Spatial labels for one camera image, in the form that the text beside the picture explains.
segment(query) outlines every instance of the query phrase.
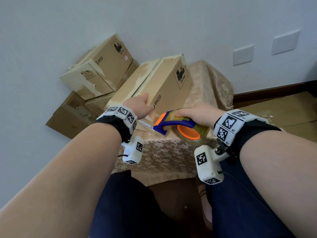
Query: brown wooden baseboard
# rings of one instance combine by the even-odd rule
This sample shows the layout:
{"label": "brown wooden baseboard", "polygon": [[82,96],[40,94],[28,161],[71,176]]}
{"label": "brown wooden baseboard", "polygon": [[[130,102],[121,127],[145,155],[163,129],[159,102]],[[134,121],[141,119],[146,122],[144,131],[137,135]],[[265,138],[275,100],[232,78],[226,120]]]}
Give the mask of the brown wooden baseboard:
{"label": "brown wooden baseboard", "polygon": [[316,96],[317,80],[235,94],[233,96],[233,105],[256,100],[266,101],[266,99],[279,98],[305,91],[309,91],[312,95]]}

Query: white wall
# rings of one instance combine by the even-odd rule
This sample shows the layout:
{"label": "white wall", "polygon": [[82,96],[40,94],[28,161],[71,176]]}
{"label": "white wall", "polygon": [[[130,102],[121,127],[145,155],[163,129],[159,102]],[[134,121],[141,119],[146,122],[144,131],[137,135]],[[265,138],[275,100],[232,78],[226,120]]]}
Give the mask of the white wall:
{"label": "white wall", "polygon": [[[317,78],[316,7],[317,0],[0,0],[0,207],[69,141],[45,126],[70,93],[59,77],[110,34],[138,62],[179,53],[188,63],[204,59],[240,93]],[[271,56],[273,37],[295,29],[298,48]],[[254,60],[233,67],[232,51],[249,44]]]}

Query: dark blue pants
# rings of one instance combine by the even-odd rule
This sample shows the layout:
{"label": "dark blue pants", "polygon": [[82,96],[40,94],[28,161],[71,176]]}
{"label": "dark blue pants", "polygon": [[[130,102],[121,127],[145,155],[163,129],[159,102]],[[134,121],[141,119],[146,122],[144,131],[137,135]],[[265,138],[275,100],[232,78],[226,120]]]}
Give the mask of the dark blue pants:
{"label": "dark blue pants", "polygon": [[[267,206],[241,164],[228,165],[224,160],[221,166],[253,194],[226,174],[222,183],[206,185],[216,237],[294,237]],[[174,227],[153,192],[125,171],[110,176],[96,207],[90,238],[176,237]]]}

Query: tablecloth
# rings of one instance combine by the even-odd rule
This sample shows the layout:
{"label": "tablecloth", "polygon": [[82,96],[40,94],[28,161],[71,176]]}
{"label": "tablecloth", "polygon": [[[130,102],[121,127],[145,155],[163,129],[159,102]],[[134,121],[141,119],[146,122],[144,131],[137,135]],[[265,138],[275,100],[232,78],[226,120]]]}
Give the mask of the tablecloth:
{"label": "tablecloth", "polygon": [[[233,108],[232,84],[217,69],[204,60],[188,65],[194,86],[183,107],[192,107],[203,101],[221,110]],[[119,157],[113,173],[130,169],[132,176],[149,186],[169,180],[193,178],[197,174],[194,159],[195,145],[177,138],[172,132],[166,137],[159,137],[148,132],[135,130],[133,135],[144,139],[142,160],[129,165]],[[215,148],[216,137],[210,131],[206,144]]]}

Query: blank wall outlet cover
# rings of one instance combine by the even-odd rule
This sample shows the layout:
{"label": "blank wall outlet cover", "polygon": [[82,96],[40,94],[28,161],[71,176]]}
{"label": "blank wall outlet cover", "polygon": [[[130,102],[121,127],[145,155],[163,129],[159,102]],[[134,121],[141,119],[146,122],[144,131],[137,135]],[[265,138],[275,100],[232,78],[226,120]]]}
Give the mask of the blank wall outlet cover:
{"label": "blank wall outlet cover", "polygon": [[243,64],[246,62],[251,62],[253,60],[254,45],[247,47],[242,47],[236,50],[233,50],[233,66]]}
{"label": "blank wall outlet cover", "polygon": [[297,48],[300,30],[289,32],[273,39],[272,55]]}

